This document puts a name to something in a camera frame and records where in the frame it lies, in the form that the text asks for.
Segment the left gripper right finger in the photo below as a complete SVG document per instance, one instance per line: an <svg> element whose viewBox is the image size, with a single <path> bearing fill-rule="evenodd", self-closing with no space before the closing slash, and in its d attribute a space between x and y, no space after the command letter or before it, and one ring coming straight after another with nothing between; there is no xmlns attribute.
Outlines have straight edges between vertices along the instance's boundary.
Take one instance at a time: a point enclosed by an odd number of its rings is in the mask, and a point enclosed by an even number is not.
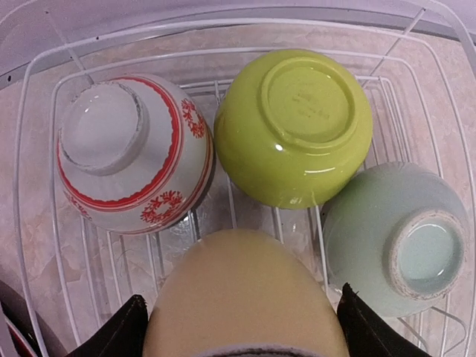
<svg viewBox="0 0 476 357"><path fill-rule="evenodd" d="M351 357L429 356L380 318L349 283L342 287L337 316Z"/></svg>

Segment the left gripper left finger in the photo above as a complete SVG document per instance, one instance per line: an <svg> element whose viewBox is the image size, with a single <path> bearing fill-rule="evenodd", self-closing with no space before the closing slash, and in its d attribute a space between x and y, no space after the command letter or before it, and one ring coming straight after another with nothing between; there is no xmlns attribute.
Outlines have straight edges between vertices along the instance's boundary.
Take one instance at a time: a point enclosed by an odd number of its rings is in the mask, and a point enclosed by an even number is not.
<svg viewBox="0 0 476 357"><path fill-rule="evenodd" d="M68 356L142 356L148 321L146 301L141 295L133 295Z"/></svg>

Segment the light blue floral bowl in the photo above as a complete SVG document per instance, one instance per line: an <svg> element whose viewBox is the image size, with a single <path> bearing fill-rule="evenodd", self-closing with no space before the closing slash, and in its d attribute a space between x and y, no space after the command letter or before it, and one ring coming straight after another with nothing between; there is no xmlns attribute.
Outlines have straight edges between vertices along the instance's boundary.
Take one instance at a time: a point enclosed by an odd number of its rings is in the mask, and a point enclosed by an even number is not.
<svg viewBox="0 0 476 357"><path fill-rule="evenodd" d="M470 227L456 192L410 162L361 171L321 210L328 281L377 314L424 311L460 276Z"/></svg>

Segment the dark red black plate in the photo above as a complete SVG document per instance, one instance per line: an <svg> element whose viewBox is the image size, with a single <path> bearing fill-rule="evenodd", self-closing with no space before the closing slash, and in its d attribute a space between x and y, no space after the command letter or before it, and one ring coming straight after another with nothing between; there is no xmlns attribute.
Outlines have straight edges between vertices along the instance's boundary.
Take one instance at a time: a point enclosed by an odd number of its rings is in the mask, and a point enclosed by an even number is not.
<svg viewBox="0 0 476 357"><path fill-rule="evenodd" d="M3 281L1 281L1 304L5 315L18 328L20 333L23 334L33 350L36 353L40 353L25 299ZM37 315L37 320L50 356L66 356L67 351L53 330L45 323L40 315Z"/></svg>

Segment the pale yellow mug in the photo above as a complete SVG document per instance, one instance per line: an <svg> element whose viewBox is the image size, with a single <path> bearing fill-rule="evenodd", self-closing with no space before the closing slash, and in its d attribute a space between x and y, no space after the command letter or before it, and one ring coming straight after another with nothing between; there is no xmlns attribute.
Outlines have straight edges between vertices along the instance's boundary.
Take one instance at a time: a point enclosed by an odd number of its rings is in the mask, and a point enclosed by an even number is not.
<svg viewBox="0 0 476 357"><path fill-rule="evenodd" d="M347 356L337 315L309 269L259 231L201 238L161 287L145 356Z"/></svg>

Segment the white red patterned bowl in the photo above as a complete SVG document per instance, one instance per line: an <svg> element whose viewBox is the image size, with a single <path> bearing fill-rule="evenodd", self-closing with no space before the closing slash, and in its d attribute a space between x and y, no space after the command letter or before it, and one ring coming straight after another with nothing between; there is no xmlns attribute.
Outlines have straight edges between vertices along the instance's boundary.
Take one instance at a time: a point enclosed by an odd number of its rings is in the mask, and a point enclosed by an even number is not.
<svg viewBox="0 0 476 357"><path fill-rule="evenodd" d="M62 118L56 155L72 205L95 225L125 235L176 224L205 193L214 162L199 107L152 74L83 90Z"/></svg>

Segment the lime green bowl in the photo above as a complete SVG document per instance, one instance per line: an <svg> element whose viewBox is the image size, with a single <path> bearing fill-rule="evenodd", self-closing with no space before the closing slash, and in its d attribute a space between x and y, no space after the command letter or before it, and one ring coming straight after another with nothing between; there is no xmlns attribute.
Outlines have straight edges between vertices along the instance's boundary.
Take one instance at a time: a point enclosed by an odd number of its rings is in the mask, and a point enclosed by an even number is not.
<svg viewBox="0 0 476 357"><path fill-rule="evenodd" d="M230 180L264 205L304 209L339 193L370 149L359 81L335 60L286 49L254 59L216 112L215 148Z"/></svg>

